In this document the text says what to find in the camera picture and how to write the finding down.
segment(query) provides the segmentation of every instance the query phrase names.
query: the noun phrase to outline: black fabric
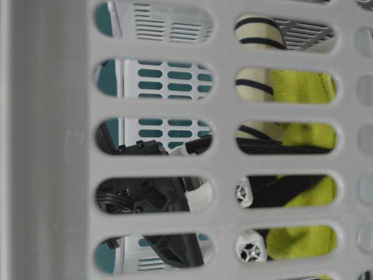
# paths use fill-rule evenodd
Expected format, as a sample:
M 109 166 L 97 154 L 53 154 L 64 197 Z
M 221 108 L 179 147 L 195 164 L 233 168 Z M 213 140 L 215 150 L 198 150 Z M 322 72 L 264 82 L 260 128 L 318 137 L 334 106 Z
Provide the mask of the black fabric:
M 280 30 L 279 27 L 277 26 L 277 24 L 274 21 L 272 21 L 270 19 L 265 19 L 265 18 L 262 18 L 262 17 L 259 17 L 259 18 L 258 17 L 256 17 L 256 18 L 255 17 L 253 17 L 253 18 L 248 17 L 246 19 L 240 20 L 239 22 L 236 23 L 235 30 L 240 28 L 242 25 L 247 25 L 249 23 L 265 23 L 266 25 L 271 25 L 271 26 L 277 28 L 278 30 Z
M 283 146 L 275 140 L 236 138 L 240 149 L 250 155 L 306 155 L 329 153 L 330 149 L 312 146 Z
M 269 137 L 268 135 L 266 135 L 262 131 L 259 131 L 257 129 L 252 128 L 252 127 L 248 127 L 246 125 L 240 126 L 238 130 L 242 131 L 244 133 L 250 134 L 254 137 L 257 137 L 261 140 L 272 140 L 271 137 Z
M 270 95 L 273 95 L 273 89 L 264 84 L 264 83 L 259 83 L 259 82 L 256 82 L 254 80 L 249 80 L 249 79 L 237 79 L 236 82 L 235 82 L 235 85 L 236 86 L 250 86 L 250 87 L 253 87 L 255 89 L 260 89 Z
M 278 180 L 276 176 L 249 176 L 248 179 L 253 193 Z
M 243 44 L 263 44 L 274 48 L 278 48 L 280 50 L 285 50 L 284 45 L 269 38 L 249 37 L 241 39 L 240 42 Z
M 285 176 L 267 185 L 251 185 L 254 201 L 251 208 L 283 207 L 298 194 L 316 186 L 324 176 Z

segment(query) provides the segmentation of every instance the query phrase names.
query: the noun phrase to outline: striped fabric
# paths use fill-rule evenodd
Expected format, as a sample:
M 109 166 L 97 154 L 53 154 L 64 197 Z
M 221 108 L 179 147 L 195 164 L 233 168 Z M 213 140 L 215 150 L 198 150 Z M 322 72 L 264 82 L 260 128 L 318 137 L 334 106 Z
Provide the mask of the striped fabric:
M 269 17 L 242 16 L 235 25 L 235 34 L 248 50 L 285 50 L 282 33 L 277 24 Z M 242 70 L 237 76 L 236 87 L 238 94 L 247 101 L 274 101 L 269 69 L 247 68 Z M 239 128 L 236 136 L 281 141 L 282 134 L 282 128 L 278 124 L 247 121 Z

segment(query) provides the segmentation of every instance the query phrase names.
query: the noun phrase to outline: lime green sweater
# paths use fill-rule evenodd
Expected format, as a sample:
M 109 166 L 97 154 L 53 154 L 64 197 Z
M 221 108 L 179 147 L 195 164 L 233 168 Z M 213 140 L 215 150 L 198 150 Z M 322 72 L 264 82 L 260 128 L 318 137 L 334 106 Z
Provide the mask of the lime green sweater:
M 336 94 L 330 75 L 314 72 L 272 70 L 275 101 L 329 103 Z M 284 145 L 309 145 L 332 149 L 336 134 L 327 124 L 284 124 Z M 335 182 L 323 178 L 314 188 L 289 201 L 285 207 L 326 205 L 336 196 Z M 315 257 L 330 253 L 336 246 L 335 232 L 328 226 L 272 229 L 266 238 L 267 252 L 275 260 Z

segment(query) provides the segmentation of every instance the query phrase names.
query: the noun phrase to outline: black plastic part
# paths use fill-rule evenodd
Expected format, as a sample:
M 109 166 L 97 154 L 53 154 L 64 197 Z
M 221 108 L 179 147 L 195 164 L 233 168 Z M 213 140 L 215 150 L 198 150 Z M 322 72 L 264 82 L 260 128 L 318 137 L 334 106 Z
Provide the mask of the black plastic part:
M 96 133 L 99 147 L 112 155 L 168 155 L 156 141 L 137 141 L 133 146 L 115 150 L 106 124 Z M 100 208 L 111 214 L 189 211 L 186 190 L 194 190 L 190 178 L 116 178 L 103 182 L 96 193 Z M 144 236 L 162 261 L 173 267 L 203 265 L 196 234 Z M 108 239 L 111 249 L 119 247 Z
M 212 136 L 206 135 L 204 137 L 201 137 L 197 140 L 189 141 L 185 143 L 186 151 L 188 153 L 195 153 L 197 155 L 200 155 L 201 153 L 204 153 L 212 142 Z
M 133 146 L 119 146 L 116 154 L 134 156 L 134 155 L 167 155 L 168 153 L 163 147 L 158 146 L 158 142 L 152 141 L 137 141 Z
M 198 267 L 203 265 L 196 234 L 145 236 L 157 255 L 173 267 Z

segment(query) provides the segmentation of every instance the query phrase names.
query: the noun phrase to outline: teal surface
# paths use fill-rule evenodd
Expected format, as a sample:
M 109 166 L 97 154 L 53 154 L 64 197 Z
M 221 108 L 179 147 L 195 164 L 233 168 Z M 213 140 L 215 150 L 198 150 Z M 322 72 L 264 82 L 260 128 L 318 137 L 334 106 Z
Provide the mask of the teal surface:
M 96 12 L 96 25 L 97 28 L 108 36 L 112 36 L 110 15 L 107 9 L 107 4 L 101 5 Z M 98 87 L 109 95 L 117 95 L 117 86 L 115 79 L 115 66 L 114 61 L 109 61 L 103 67 L 101 72 Z M 118 120 L 109 120 L 106 122 L 110 130 L 114 145 L 118 146 Z M 107 244 L 98 246 L 95 253 L 95 261 L 97 266 L 104 272 L 113 273 L 115 264 L 115 251 L 110 250 Z
M 94 258 L 99 269 L 106 273 L 114 272 L 115 251 L 111 250 L 106 243 L 98 246 Z
M 107 36 L 112 36 L 110 14 L 107 9 L 107 4 L 102 4 L 96 11 L 96 26 Z M 115 77 L 115 62 L 109 60 L 105 66 L 103 66 L 100 79 L 98 80 L 98 88 L 110 96 L 117 96 L 117 79 Z M 111 119 L 106 121 L 109 128 L 112 140 L 115 147 L 118 147 L 118 120 Z

